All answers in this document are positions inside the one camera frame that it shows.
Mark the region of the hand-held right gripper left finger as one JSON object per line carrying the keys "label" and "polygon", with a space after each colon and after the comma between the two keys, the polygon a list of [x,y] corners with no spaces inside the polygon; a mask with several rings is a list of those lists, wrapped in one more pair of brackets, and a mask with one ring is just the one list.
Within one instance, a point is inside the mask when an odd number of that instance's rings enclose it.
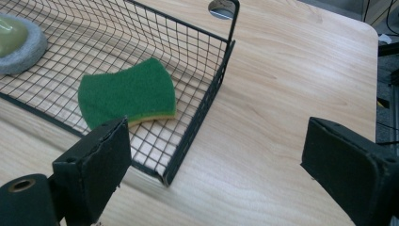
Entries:
{"label": "hand-held right gripper left finger", "polygon": [[53,162],[59,215],[72,226],[97,222],[131,162],[126,118],[89,132]]}

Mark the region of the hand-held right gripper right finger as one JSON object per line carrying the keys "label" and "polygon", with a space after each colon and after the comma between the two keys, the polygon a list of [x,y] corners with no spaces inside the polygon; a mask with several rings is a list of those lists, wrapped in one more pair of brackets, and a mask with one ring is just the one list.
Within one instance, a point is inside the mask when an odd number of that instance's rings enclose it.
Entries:
{"label": "hand-held right gripper right finger", "polygon": [[309,118],[301,166],[357,226],[399,218],[399,156],[345,126]]}

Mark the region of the yellow and green sponge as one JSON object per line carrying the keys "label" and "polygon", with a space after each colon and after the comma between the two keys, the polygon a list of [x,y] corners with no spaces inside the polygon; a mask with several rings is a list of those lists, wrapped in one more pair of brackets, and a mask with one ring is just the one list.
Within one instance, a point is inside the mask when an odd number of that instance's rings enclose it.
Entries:
{"label": "yellow and green sponge", "polygon": [[171,76],[156,58],[116,73],[84,75],[78,88],[78,104],[90,129],[124,116],[133,126],[176,115]]}

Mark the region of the black wire mesh basket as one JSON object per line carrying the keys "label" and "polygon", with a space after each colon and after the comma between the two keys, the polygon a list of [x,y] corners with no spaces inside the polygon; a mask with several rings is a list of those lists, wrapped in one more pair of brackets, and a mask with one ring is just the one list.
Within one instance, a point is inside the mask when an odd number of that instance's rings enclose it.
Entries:
{"label": "black wire mesh basket", "polygon": [[0,0],[0,13],[39,25],[46,54],[20,75],[0,75],[0,98],[79,137],[85,74],[113,73],[150,57],[167,69],[177,114],[130,130],[132,165],[169,186],[222,84],[238,0]]}

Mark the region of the green bowl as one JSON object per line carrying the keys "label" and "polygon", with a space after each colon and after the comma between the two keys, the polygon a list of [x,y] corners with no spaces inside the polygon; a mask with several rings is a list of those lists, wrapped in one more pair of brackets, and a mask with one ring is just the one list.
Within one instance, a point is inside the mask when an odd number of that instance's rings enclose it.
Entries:
{"label": "green bowl", "polygon": [[0,74],[27,71],[43,57],[47,46],[47,38],[38,25],[0,13]]}

